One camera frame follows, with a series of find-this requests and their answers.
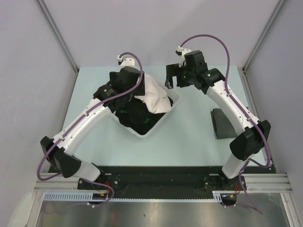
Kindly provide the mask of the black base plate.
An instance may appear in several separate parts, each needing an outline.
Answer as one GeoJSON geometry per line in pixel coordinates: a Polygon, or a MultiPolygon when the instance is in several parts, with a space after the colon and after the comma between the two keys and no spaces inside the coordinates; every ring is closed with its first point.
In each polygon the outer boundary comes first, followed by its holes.
{"type": "Polygon", "coordinates": [[[198,200],[213,191],[234,192],[246,187],[246,179],[224,178],[221,166],[102,166],[99,182],[109,183],[116,199],[198,200]]]}

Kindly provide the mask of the black t-shirt pile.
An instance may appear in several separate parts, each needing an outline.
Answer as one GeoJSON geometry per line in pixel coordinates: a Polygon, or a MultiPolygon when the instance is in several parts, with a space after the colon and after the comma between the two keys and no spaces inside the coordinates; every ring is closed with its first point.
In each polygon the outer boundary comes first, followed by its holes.
{"type": "Polygon", "coordinates": [[[132,98],[127,101],[121,97],[115,100],[116,113],[121,125],[133,129],[140,135],[145,135],[164,116],[165,113],[150,113],[146,104],[132,98]]]}

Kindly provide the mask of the white floral t-shirt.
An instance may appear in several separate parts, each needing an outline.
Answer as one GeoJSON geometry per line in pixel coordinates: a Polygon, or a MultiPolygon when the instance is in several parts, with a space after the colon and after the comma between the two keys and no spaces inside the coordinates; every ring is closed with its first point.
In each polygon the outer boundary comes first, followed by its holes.
{"type": "Polygon", "coordinates": [[[171,104],[167,92],[150,75],[144,75],[145,95],[134,96],[141,100],[152,114],[167,113],[171,104]]]}

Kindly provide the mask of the white plastic basket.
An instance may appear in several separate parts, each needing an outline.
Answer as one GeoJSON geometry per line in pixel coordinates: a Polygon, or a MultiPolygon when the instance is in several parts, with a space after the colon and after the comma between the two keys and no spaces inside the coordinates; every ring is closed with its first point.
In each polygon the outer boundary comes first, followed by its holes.
{"type": "Polygon", "coordinates": [[[157,122],[156,124],[149,129],[148,132],[146,132],[144,135],[141,135],[139,133],[137,133],[135,130],[133,130],[130,127],[126,127],[124,125],[122,125],[119,122],[118,117],[115,115],[115,113],[111,114],[112,118],[118,123],[118,125],[120,125],[122,128],[128,130],[130,133],[132,133],[133,135],[137,136],[138,138],[146,138],[148,137],[156,128],[159,127],[159,125],[161,124],[161,122],[170,114],[173,112],[173,109],[180,103],[181,100],[181,94],[173,89],[168,89],[167,87],[164,86],[164,84],[162,84],[158,79],[154,79],[156,81],[156,83],[158,84],[159,87],[161,87],[163,90],[165,90],[167,92],[167,95],[169,98],[172,99],[172,107],[171,110],[167,113],[165,113],[157,122]]]}

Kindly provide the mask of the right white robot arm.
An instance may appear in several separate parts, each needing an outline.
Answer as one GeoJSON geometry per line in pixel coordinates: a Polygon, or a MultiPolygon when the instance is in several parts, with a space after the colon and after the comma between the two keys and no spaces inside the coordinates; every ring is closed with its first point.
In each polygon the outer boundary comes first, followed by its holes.
{"type": "Polygon", "coordinates": [[[218,178],[219,186],[229,190],[246,163],[266,146],[271,125],[267,120],[260,121],[234,96],[225,76],[217,68],[208,68],[200,50],[178,47],[176,54],[179,63],[166,66],[165,86],[173,88],[173,77],[177,78],[177,87],[195,86],[220,107],[237,134],[230,143],[232,153],[222,167],[223,175],[218,178]]]}

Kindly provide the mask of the aluminium frame rail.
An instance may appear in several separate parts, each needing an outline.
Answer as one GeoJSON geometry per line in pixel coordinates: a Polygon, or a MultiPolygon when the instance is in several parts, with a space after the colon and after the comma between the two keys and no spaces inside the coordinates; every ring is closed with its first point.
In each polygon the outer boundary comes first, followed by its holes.
{"type": "MultiPolygon", "coordinates": [[[[243,174],[247,192],[249,193],[292,193],[287,174],[243,174]]],[[[74,192],[77,190],[79,178],[72,176],[64,178],[57,176],[48,181],[37,180],[36,191],[53,190],[74,192]]]]}

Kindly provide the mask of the folded dark grey t-shirt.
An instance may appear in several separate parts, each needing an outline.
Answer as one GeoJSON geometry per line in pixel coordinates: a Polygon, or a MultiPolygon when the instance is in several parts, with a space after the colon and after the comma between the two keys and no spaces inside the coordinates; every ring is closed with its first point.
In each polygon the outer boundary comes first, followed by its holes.
{"type": "Polygon", "coordinates": [[[210,114],[216,139],[234,139],[237,137],[233,125],[220,108],[214,108],[210,114]]]}

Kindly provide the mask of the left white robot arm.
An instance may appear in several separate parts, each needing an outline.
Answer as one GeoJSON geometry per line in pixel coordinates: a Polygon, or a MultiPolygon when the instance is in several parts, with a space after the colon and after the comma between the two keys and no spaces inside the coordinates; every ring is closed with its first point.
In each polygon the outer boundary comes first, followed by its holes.
{"type": "Polygon", "coordinates": [[[40,141],[44,157],[64,178],[79,177],[94,189],[105,183],[104,172],[93,163],[75,157],[81,142],[104,119],[125,106],[135,95],[143,95],[144,72],[125,66],[110,72],[109,82],[100,86],[81,114],[52,138],[40,141]]]}

